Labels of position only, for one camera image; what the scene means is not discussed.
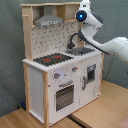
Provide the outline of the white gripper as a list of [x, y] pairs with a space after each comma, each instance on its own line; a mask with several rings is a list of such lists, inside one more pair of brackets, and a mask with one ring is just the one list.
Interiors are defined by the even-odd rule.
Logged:
[[89, 10], [90, 9], [90, 1], [89, 0], [82, 0], [80, 2], [80, 7], [82, 9], [86, 9], [86, 10]]

